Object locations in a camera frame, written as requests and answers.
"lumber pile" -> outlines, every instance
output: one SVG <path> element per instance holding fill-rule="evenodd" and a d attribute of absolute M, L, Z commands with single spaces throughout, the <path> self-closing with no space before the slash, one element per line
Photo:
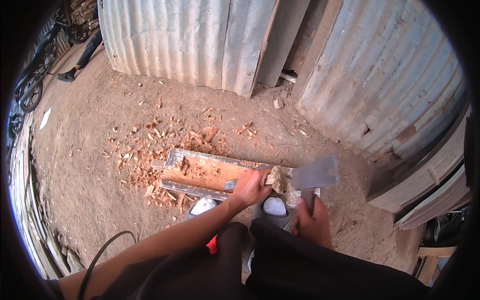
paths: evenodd
<path fill-rule="evenodd" d="M 70 14 L 73 24 L 85 24 L 92 21 L 93 6 L 96 0 L 73 0 L 71 8 L 73 12 Z"/>

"motorcycle wheel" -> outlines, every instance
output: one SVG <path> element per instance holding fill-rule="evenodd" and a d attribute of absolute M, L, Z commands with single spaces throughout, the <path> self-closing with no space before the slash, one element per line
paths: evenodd
<path fill-rule="evenodd" d="M 65 36 L 68 37 L 68 41 L 74 44 L 84 43 L 88 39 L 88 31 L 83 29 L 80 25 L 70 25 L 64 29 Z"/>
<path fill-rule="evenodd" d="M 21 114 L 14 114 L 10 118 L 10 130 L 13 134 L 19 134 L 24 126 L 24 117 Z"/>
<path fill-rule="evenodd" d="M 25 98 L 25 100 L 20 103 L 20 108 L 26 113 L 32 112 L 40 102 L 42 93 L 43 81 L 39 81 L 35 88 L 30 91 L 30 94 Z"/>

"axe handle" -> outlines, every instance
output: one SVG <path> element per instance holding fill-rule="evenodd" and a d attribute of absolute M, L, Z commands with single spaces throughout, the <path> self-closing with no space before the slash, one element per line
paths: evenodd
<path fill-rule="evenodd" d="M 302 190 L 300 195 L 305 200 L 307 204 L 308 213 L 312 216 L 313 215 L 313 205 L 315 203 L 315 189 L 305 189 Z"/>

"hand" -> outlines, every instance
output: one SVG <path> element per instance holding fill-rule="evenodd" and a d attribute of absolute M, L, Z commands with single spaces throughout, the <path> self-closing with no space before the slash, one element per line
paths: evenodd
<path fill-rule="evenodd" d="M 242 201 L 246 207 L 257 204 L 272 190 L 272 185 L 265 185 L 265 179 L 272 168 L 253 169 L 244 171 L 233 190 L 233 197 Z"/>
<path fill-rule="evenodd" d="M 315 196 L 313 215 L 310 216 L 307 204 L 302 197 L 297 198 L 297 215 L 292 233 L 319 246 L 333 250 L 328 210 L 322 200 Z"/>

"black cable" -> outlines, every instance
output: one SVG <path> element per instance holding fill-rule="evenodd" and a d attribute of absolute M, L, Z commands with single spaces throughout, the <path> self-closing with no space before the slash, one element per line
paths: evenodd
<path fill-rule="evenodd" d="M 82 280 L 82 283 L 80 284 L 80 289 L 78 290 L 77 300 L 82 300 L 84 298 L 85 290 L 87 288 L 87 283 L 88 283 L 88 280 L 90 279 L 90 274 L 92 273 L 93 267 L 95 266 L 96 262 L 98 261 L 98 259 L 102 255 L 103 251 L 105 251 L 105 249 L 108 247 L 108 245 L 110 245 L 110 243 L 112 243 L 116 238 L 118 238 L 121 235 L 124 235 L 125 233 L 130 233 L 130 235 L 133 237 L 133 241 L 135 242 L 135 244 L 137 243 L 137 240 L 135 239 L 135 236 L 133 235 L 133 233 L 131 231 L 128 231 L 128 230 L 117 233 L 115 236 L 113 236 L 111 239 L 109 239 L 102 246 L 102 248 L 97 252 L 95 258 L 90 263 L 90 266 L 88 267 L 87 273 L 85 273 L 84 279 Z"/>

